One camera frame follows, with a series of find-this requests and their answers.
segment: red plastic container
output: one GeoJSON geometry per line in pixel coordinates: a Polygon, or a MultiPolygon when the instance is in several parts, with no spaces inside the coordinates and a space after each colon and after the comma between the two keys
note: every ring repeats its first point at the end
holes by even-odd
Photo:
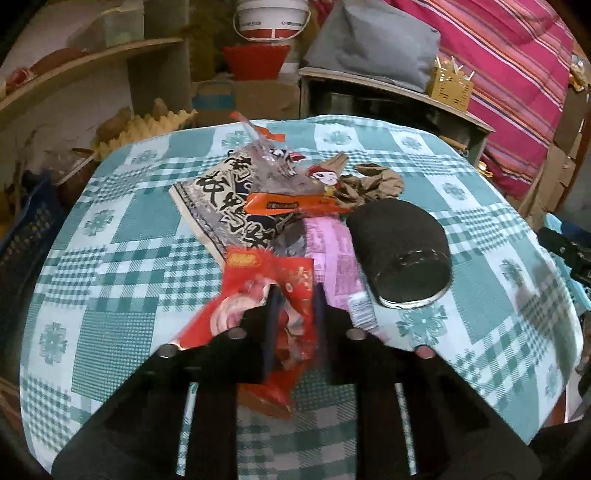
{"type": "Polygon", "coordinates": [[[224,47],[223,55],[236,80],[274,80],[290,48],[289,45],[253,43],[224,47]]]}

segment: wooden shelf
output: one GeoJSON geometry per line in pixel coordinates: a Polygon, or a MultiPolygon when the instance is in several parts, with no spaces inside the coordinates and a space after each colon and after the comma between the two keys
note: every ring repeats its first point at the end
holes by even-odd
{"type": "Polygon", "coordinates": [[[183,39],[178,37],[136,41],[64,63],[62,66],[27,82],[0,102],[0,128],[32,106],[42,102],[55,91],[85,77],[103,65],[161,50],[182,42],[183,39]]]}
{"type": "Polygon", "coordinates": [[[383,90],[384,92],[389,93],[396,93],[398,95],[403,95],[405,97],[409,97],[415,100],[419,100],[420,102],[427,103],[428,105],[432,105],[436,108],[449,112],[453,115],[458,116],[474,125],[478,128],[486,131],[486,132],[494,132],[495,129],[492,128],[490,125],[484,123],[479,118],[475,117],[471,113],[464,113],[459,111],[458,109],[446,105],[445,103],[441,103],[437,100],[432,99],[429,95],[425,95],[424,93],[413,92],[412,90],[408,90],[406,88],[398,87],[391,83],[380,82],[379,80],[374,80],[368,77],[362,77],[360,75],[353,75],[351,73],[344,73],[344,72],[336,72],[334,70],[326,70],[326,69],[319,69],[315,67],[305,67],[300,69],[299,74],[303,77],[317,79],[317,80],[340,80],[341,82],[349,82],[349,83],[356,83],[357,85],[363,85],[366,87],[375,88],[378,90],[383,90]]]}

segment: yellow logo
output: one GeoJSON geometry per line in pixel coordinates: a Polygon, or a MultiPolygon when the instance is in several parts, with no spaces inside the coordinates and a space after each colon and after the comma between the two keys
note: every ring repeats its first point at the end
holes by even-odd
{"type": "Polygon", "coordinates": [[[258,255],[248,252],[231,253],[228,257],[230,267],[257,267],[260,265],[258,255]]]}

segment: green and white tablecloth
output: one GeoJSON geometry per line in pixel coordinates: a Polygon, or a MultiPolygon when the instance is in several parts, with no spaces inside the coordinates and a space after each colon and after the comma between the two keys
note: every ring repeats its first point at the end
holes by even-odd
{"type": "MultiPolygon", "coordinates": [[[[582,335],[554,263],[527,224],[465,160],[433,135],[348,116],[258,122],[349,170],[399,172],[404,200],[435,216],[454,281],[436,304],[375,309],[390,345],[433,345],[528,442],[578,362],[582,335]]],[[[113,153],[97,169],[45,262],[25,329],[21,406],[27,442],[47,468],[89,416],[220,285],[220,269],[182,220],[168,188],[247,142],[239,124],[164,135],[113,153]]],[[[353,478],[355,397],[310,372],[292,421],[241,408],[241,478],[353,478]]],[[[188,424],[181,435],[183,471],[188,424]]]]}

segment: egg carton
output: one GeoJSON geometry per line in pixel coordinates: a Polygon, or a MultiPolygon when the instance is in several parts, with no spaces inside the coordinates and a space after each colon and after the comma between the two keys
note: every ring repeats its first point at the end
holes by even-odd
{"type": "Polygon", "coordinates": [[[134,115],[117,138],[110,140],[108,143],[100,142],[95,144],[93,149],[98,160],[102,161],[109,154],[127,144],[187,128],[196,114],[196,110],[192,110],[190,113],[185,110],[181,110],[179,113],[169,111],[166,115],[161,116],[159,120],[155,120],[149,113],[143,117],[134,115]]]}

